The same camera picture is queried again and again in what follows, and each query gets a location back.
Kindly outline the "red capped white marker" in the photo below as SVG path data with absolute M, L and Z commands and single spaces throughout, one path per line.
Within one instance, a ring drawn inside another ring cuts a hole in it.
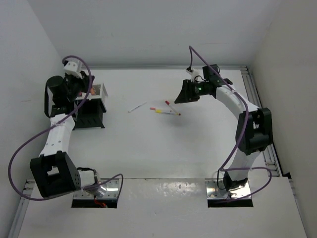
M 181 113 L 179 113 L 179 112 L 171 105 L 171 103 L 170 103 L 168 100 L 166 100 L 165 103 L 171 108 L 171 110 L 172 110 L 176 115 L 178 115 L 178 116 L 181 115 Z

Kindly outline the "yellow capped white marker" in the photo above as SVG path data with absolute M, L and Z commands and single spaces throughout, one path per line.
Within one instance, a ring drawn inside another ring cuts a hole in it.
M 178 113 L 166 112 L 166 111 L 160 111 L 160 110 L 155 110 L 155 113 L 157 113 L 157 114 L 164 114 L 164 115 L 179 116 Z

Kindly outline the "white pen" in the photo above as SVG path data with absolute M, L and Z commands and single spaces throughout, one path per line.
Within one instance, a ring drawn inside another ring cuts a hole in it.
M 131 113 L 131 112 L 137 110 L 138 108 L 144 106 L 146 103 L 147 103 L 147 102 L 145 101 L 145 102 L 143 102 L 143 103 L 141 103 L 141 104 L 138 104 L 137 106 L 131 108 L 131 109 L 128 111 L 128 113 Z

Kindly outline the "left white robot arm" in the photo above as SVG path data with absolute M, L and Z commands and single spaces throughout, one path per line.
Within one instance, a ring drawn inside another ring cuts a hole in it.
M 79 100 L 95 77 L 84 71 L 76 76 L 52 76 L 45 87 L 45 114 L 51 129 L 44 148 L 37 158 L 31 159 L 30 169 L 40 195 L 54 198 L 97 184 L 97 172 L 91 168 L 76 167 L 69 154 L 72 131 L 102 125 L 105 109 L 99 101 Z

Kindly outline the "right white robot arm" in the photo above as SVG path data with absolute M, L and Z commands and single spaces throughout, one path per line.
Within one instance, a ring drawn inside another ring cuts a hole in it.
M 260 108 L 236 91 L 232 81 L 220 76 L 216 64 L 204 66 L 203 71 L 188 67 L 190 79 L 184 79 L 176 104 L 192 103 L 210 95 L 223 103 L 237 118 L 236 144 L 220 166 L 224 173 L 220 186 L 232 190 L 244 186 L 256 157 L 272 144 L 272 115 L 268 108 Z

